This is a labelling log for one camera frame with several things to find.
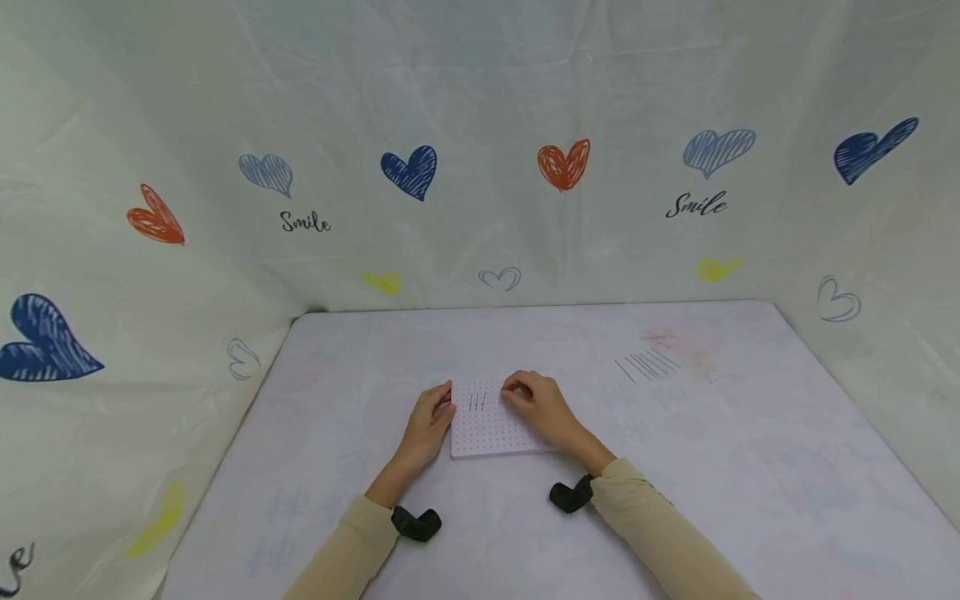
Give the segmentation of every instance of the beige long sleeve shirt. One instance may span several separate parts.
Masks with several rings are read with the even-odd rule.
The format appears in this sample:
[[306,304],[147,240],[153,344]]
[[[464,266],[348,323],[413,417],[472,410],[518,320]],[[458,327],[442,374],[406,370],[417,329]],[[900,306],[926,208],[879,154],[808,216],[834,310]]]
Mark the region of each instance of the beige long sleeve shirt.
[[[626,459],[592,481],[593,506],[671,600],[759,600],[727,559]],[[284,600],[357,600],[399,534],[389,509],[358,496]]]

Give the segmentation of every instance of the white table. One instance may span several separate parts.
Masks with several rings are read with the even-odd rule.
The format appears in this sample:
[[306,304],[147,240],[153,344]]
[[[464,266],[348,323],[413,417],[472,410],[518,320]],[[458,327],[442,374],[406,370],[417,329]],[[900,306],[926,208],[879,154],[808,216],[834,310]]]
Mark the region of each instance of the white table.
[[[651,350],[683,368],[653,377],[627,360]],[[163,600],[279,598],[394,452],[420,391],[518,368],[555,376],[764,598],[957,597],[960,536],[777,309],[742,300],[300,318]],[[451,461],[444,443],[403,500],[443,529],[401,539],[365,598],[660,597],[591,508],[547,502],[582,474],[556,454]]]

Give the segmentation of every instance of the white backdrop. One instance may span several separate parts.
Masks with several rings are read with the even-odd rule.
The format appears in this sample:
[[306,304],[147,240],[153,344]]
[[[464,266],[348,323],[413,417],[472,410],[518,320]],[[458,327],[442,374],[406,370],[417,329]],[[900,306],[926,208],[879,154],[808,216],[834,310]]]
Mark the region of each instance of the white backdrop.
[[960,522],[955,3],[14,0],[0,52],[18,597],[150,597],[321,308],[773,301]]

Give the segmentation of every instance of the right hand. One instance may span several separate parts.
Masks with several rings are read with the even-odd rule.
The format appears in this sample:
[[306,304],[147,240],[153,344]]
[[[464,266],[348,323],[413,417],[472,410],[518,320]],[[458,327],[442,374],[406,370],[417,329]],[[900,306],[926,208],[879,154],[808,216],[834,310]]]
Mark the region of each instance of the right hand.
[[517,371],[503,382],[500,395],[557,448],[570,451],[579,439],[589,435],[566,405],[560,386],[552,377],[536,371]]

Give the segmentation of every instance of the red heart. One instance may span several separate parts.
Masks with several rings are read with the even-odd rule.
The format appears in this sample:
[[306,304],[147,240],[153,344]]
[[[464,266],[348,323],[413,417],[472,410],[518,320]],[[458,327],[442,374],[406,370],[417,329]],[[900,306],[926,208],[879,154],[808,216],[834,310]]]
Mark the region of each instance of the red heart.
[[537,153],[537,164],[543,178],[562,192],[572,188],[587,170],[590,140],[582,139],[570,146],[570,154],[556,146],[543,146]]
[[152,240],[164,244],[180,244],[186,242],[183,229],[174,213],[170,212],[167,204],[158,196],[154,188],[146,183],[140,183],[140,193],[143,200],[152,210],[145,208],[131,208],[127,211],[127,220],[134,229],[143,233]]

